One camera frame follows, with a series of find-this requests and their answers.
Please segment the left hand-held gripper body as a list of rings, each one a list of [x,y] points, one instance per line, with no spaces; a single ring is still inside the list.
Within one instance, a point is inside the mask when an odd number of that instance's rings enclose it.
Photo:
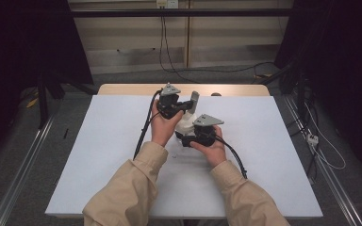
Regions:
[[[178,94],[180,92],[180,89],[168,83],[159,93],[156,108],[163,118],[169,120],[177,113]]]

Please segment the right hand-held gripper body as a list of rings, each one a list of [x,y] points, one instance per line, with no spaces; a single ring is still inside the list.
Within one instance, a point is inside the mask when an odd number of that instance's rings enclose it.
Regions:
[[[207,114],[202,114],[192,123],[193,134],[181,137],[182,145],[189,147],[190,143],[194,141],[206,147],[211,146],[216,140],[214,126],[219,124],[224,124],[224,121]]]

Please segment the white plastic jar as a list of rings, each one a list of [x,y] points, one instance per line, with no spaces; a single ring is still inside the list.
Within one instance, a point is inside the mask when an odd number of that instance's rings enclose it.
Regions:
[[[175,131],[184,134],[185,136],[190,135],[194,131],[193,122],[197,119],[196,114],[190,114],[186,112],[182,119],[175,126]]]

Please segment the person's left hand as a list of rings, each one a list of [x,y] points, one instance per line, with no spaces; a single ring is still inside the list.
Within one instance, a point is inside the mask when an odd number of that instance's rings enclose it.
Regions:
[[[165,119],[157,110],[157,102],[158,100],[154,100],[152,108],[153,118],[151,119],[151,140],[154,143],[165,147],[168,140],[172,137],[174,133],[175,126],[182,119],[184,113],[182,111],[179,111],[171,119]]]

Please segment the person's right hand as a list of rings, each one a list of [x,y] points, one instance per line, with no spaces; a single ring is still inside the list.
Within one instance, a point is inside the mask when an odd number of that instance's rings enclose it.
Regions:
[[[207,162],[212,168],[217,167],[219,164],[227,160],[224,144],[218,140],[209,147],[195,141],[191,141],[189,144],[192,148],[198,150],[206,157]]]

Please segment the wooden table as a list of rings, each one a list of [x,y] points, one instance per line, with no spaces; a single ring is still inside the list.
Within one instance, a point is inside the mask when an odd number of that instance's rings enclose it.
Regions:
[[[194,90],[201,96],[211,96],[220,93],[221,96],[269,96],[264,85],[222,85],[222,84],[175,84],[181,90],[181,95],[190,95]],[[104,84],[99,95],[148,95],[152,96],[164,84]]]

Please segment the white board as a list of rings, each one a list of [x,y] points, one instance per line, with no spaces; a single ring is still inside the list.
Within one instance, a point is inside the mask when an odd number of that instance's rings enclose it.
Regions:
[[[133,157],[149,104],[148,96],[96,95],[45,210],[77,218],[123,162]],[[224,121],[224,140],[248,178],[264,188],[287,218],[319,218],[321,208],[271,96],[201,97],[197,114]],[[224,218],[223,198],[206,158],[176,137],[157,179],[153,218]]]

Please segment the black horizontal bar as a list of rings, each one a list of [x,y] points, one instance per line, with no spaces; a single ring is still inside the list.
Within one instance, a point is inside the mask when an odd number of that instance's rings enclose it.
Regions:
[[[281,17],[296,13],[291,8],[252,8],[252,9],[108,9],[73,10],[70,14],[76,18],[92,17]]]

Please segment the black metal stand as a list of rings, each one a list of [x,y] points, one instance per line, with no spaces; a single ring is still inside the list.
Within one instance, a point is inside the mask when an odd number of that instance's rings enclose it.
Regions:
[[[304,105],[303,63],[298,59],[293,59],[279,72],[259,82],[259,85],[267,86],[275,80],[278,81],[282,94],[291,94],[294,89],[297,89],[297,112],[300,118],[304,118],[306,107]]]
[[[44,75],[38,76],[38,99],[40,106],[40,125],[42,129],[49,119],[47,94],[49,92],[54,99],[62,99],[65,95],[64,89],[61,87],[60,81],[56,76]]]

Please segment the black curtain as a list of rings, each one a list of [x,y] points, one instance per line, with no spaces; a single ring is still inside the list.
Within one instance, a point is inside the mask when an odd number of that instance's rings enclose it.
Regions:
[[[275,64],[296,59],[309,31],[324,20],[303,71],[362,163],[362,0],[293,0],[292,7],[303,13],[288,19]]]
[[[0,0],[0,142],[20,93],[50,83],[92,82],[69,0]]]

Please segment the white wall socket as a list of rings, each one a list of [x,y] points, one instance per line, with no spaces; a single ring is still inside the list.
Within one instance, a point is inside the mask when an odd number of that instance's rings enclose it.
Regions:
[[[178,0],[156,0],[157,8],[179,8]]]

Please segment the metal floor rail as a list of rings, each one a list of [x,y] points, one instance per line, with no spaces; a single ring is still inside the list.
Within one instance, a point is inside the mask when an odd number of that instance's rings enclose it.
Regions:
[[[321,171],[325,181],[330,187],[337,204],[339,205],[343,215],[347,219],[350,226],[362,226],[362,219],[359,216],[352,200],[348,193],[345,191],[342,183],[335,174],[335,168],[333,168],[326,160],[321,149],[316,150],[315,147],[309,145],[310,152],[315,155],[318,169]]]
[[[51,130],[55,117],[55,115],[50,116],[42,128],[37,131],[31,146],[27,150],[22,165],[17,170],[7,192],[0,201],[0,226],[6,226],[8,217],[10,216],[15,203],[22,192],[31,168],[33,167],[41,147]]]

